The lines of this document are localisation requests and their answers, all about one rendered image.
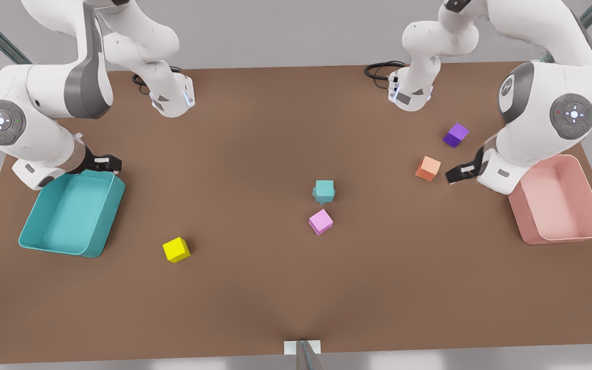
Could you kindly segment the pale post foot plate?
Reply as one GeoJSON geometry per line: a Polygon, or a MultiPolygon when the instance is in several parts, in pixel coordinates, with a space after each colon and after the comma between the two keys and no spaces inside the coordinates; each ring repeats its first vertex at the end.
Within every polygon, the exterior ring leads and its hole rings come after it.
{"type": "MultiPolygon", "coordinates": [[[[298,341],[284,341],[284,355],[296,355],[298,349],[298,341]]],[[[313,352],[317,355],[321,354],[321,341],[320,340],[306,340],[313,352]]]]}

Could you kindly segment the pink cube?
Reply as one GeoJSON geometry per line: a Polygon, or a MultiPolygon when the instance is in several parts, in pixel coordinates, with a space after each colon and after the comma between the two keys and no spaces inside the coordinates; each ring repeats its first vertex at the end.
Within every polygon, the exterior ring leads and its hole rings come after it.
{"type": "Polygon", "coordinates": [[[308,220],[309,225],[312,227],[316,235],[320,235],[326,230],[330,229],[334,224],[332,218],[328,215],[325,209],[321,209],[315,213],[308,220]]]}

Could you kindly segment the pink plastic bin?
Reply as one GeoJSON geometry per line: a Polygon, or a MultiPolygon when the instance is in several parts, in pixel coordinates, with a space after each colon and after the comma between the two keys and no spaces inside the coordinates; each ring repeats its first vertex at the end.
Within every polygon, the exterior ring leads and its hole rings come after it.
{"type": "Polygon", "coordinates": [[[574,156],[538,162],[508,200],[520,236],[529,245],[592,240],[592,189],[574,156]]]}

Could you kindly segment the yellow cube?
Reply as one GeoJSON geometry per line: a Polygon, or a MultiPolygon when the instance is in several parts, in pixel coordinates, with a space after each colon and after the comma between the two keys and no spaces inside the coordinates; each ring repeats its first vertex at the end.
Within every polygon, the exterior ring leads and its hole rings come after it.
{"type": "Polygon", "coordinates": [[[191,255],[185,239],[177,237],[165,244],[162,244],[166,258],[171,263],[177,263],[191,255]]]}

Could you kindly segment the purple cube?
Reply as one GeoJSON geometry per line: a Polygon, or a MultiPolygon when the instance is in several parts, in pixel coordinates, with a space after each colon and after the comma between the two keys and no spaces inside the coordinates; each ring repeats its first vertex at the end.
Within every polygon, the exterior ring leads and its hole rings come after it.
{"type": "Polygon", "coordinates": [[[469,132],[470,130],[468,128],[456,122],[442,140],[446,145],[456,148],[463,142],[469,132]]]}

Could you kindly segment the teal plastic bin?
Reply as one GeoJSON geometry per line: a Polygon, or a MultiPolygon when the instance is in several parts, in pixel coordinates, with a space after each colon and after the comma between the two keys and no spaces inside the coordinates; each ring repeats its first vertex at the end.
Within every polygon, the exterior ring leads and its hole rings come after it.
{"type": "Polygon", "coordinates": [[[63,175],[44,187],[18,238],[28,250],[97,258],[125,191],[114,173],[63,175]]]}

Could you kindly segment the orange cube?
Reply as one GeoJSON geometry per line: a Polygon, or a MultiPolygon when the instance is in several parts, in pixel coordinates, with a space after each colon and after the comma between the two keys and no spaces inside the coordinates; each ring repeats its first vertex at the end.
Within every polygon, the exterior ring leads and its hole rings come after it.
{"type": "Polygon", "coordinates": [[[415,175],[419,178],[431,182],[437,175],[441,166],[441,162],[431,157],[425,156],[419,163],[415,175]]]}

